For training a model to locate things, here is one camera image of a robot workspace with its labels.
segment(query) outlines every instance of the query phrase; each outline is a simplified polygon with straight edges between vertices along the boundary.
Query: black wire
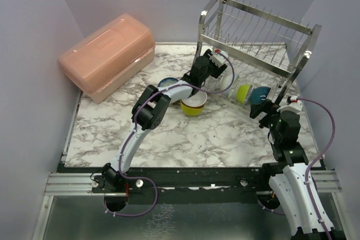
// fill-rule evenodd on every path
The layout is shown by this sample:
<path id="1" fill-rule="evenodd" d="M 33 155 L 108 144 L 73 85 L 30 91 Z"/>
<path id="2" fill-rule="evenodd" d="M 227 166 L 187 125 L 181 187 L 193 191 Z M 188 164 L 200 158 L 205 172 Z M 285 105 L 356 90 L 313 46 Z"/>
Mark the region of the black wire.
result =
<path id="1" fill-rule="evenodd" d="M 95 180 L 95 178 L 92 178 L 92 176 L 93 176 L 94 174 L 96 174 L 96 173 L 99 173 L 101 170 L 102 170 L 102 168 L 97 169 L 96 171 L 94 171 L 94 172 L 90 175 L 91 181 L 94 181 L 94 182 L 96 182 L 96 183 L 99 184 L 99 182 L 98 182 L 97 180 Z"/>

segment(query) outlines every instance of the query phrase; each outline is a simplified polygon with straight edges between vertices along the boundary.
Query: wire rack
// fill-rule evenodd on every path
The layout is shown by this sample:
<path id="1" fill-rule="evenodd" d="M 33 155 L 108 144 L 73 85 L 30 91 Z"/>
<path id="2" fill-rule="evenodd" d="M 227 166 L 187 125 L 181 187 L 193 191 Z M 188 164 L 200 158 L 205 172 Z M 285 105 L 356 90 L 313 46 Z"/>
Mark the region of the wire rack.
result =
<path id="1" fill-rule="evenodd" d="M 270 87 L 268 98 L 279 104 L 310 58 L 321 26 L 309 28 L 272 12 L 245 0 L 211 0 L 200 15 L 195 58 L 203 43 L 227 52 L 240 78 L 232 87 Z M 210 78 L 204 88 L 218 90 L 219 79 Z M 242 104 L 225 94 L 221 99 L 249 110 L 246 101 Z"/>

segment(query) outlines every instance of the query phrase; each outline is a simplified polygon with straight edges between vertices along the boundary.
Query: countertop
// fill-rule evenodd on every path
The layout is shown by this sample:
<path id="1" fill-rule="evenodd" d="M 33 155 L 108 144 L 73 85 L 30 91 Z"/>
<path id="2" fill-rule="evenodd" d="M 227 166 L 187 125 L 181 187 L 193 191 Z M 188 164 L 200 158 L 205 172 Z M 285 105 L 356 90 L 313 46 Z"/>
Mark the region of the countertop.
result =
<path id="1" fill-rule="evenodd" d="M 102 167 L 109 162 L 128 134 L 131 109 L 146 86 L 156 86 L 166 77 L 182 77 L 191 67 L 195 49 L 195 45 L 157 45 L 154 61 L 102 103 L 96 104 L 84 95 L 65 166 Z M 285 46 L 281 49 L 285 55 Z M 298 93 L 295 85 L 290 91 Z M 317 151 L 304 112 L 300 124 L 299 142 L 313 160 Z M 131 166 L 261 166 L 275 162 L 267 134 L 268 129 L 260 129 L 257 120 L 219 98 L 209 96 L 197 117 L 184 115 L 175 103 L 169 106 L 160 126 L 145 138 Z"/>

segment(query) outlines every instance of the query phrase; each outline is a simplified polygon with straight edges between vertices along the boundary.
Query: yellow bowl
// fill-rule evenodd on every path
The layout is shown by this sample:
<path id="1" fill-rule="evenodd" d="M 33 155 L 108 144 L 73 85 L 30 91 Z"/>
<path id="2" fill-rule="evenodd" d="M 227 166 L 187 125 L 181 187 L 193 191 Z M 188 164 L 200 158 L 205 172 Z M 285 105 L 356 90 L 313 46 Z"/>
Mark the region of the yellow bowl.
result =
<path id="1" fill-rule="evenodd" d="M 203 111 L 204 107 L 205 107 L 205 105 L 203 105 L 200 108 L 192 108 L 192 107 L 186 106 L 181 101 L 181 109 L 184 112 L 184 114 L 186 114 L 188 116 L 197 116 L 197 115 L 199 115 Z"/>
<path id="2" fill-rule="evenodd" d="M 236 93 L 237 100 L 240 103 L 244 104 L 245 101 L 247 101 L 249 99 L 249 96 L 250 96 L 252 90 L 253 90 L 252 84 L 243 84 L 237 90 L 237 93 Z"/>

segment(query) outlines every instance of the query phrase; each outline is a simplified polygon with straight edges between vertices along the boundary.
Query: storage box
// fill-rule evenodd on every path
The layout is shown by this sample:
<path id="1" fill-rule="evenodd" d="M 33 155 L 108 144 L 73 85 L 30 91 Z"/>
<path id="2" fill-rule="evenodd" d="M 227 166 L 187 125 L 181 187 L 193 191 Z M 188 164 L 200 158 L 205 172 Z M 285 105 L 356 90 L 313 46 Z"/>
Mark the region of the storage box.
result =
<path id="1" fill-rule="evenodd" d="M 123 14 L 59 57 L 67 77 L 100 103 L 149 64 L 155 42 L 148 27 Z"/>

